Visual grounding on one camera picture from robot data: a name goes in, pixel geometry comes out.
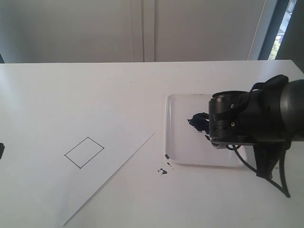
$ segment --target white paper sheet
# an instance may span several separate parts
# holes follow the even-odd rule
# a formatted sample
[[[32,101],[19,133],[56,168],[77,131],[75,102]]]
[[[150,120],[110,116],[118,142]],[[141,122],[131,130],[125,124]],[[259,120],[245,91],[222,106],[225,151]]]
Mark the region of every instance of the white paper sheet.
[[[27,126],[35,137],[8,169],[62,225],[153,134],[104,106],[43,123]]]

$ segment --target black square outline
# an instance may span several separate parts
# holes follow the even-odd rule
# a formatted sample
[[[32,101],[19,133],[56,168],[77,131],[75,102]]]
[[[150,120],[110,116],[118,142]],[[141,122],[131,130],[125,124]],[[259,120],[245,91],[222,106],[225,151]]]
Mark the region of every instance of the black square outline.
[[[83,141],[85,141],[86,139],[90,139],[91,141],[93,141],[93,142],[95,142],[93,139],[91,139],[90,137],[86,137]],[[102,145],[100,145],[100,144],[98,144],[98,143],[96,143],[98,146],[100,146],[102,149],[97,153],[97,154],[95,154],[90,160],[88,160],[83,166],[81,166],[81,167],[79,167],[75,162],[73,162],[73,160],[72,159],[70,159],[68,156],[67,156],[67,154],[68,153],[70,153],[72,150],[74,150],[77,146],[79,146],[83,141],[81,141],[80,143],[78,143],[76,146],[74,146],[69,152],[67,152],[66,154],[65,154],[65,157],[67,157],[75,166],[77,166],[78,168],[82,168],[82,167],[84,167],[89,161],[91,161],[97,154],[99,154],[103,149],[104,149],[104,147],[102,146]]]

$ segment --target black cable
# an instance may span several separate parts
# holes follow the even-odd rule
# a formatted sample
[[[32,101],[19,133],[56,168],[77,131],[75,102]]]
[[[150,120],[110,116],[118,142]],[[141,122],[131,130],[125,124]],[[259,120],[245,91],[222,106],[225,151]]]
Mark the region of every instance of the black cable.
[[[238,153],[238,147],[236,147],[235,145],[232,145],[233,148],[230,148],[228,145],[226,145],[226,148],[230,151],[234,151],[237,155],[237,157],[241,160],[241,162],[243,162],[244,165],[246,165],[251,171],[257,173],[257,170],[255,168],[253,168],[251,165],[249,165],[243,158],[242,156]],[[285,161],[285,153],[286,150],[281,154],[280,160],[279,160],[279,166],[280,166],[280,179],[281,179],[281,183],[282,183],[282,187],[280,185],[278,185],[276,182],[274,182],[271,179],[265,179],[266,181],[268,181],[269,183],[271,183],[273,186],[275,186],[277,189],[279,189],[287,198],[290,198],[290,194],[287,188],[287,184],[286,184],[286,179],[285,179],[285,170],[284,170],[284,161]]]

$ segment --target clear plastic tray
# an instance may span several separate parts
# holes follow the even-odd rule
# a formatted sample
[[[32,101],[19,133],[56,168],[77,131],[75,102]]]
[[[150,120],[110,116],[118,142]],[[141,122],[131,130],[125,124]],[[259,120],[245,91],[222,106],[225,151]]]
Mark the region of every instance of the clear plastic tray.
[[[175,163],[238,167],[243,163],[233,151],[215,149],[187,119],[196,113],[208,113],[208,102],[212,95],[170,95],[167,98],[165,121],[165,153]],[[240,155],[247,160],[244,147]]]

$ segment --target table surface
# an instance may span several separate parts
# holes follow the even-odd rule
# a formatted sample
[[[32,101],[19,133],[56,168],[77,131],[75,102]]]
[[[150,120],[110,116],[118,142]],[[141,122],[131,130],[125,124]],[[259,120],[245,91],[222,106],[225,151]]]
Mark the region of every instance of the table surface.
[[[97,227],[302,227],[303,144],[286,154],[287,199],[243,168],[166,164],[166,97],[249,90],[258,81],[303,73],[287,60],[167,63],[1,64],[1,142],[10,143],[14,118],[25,105],[42,112],[75,112],[99,101],[154,129],[155,135],[66,224]],[[6,148],[0,160],[1,227],[57,227],[28,197],[6,167],[18,158]],[[168,174],[160,175],[159,168]]]

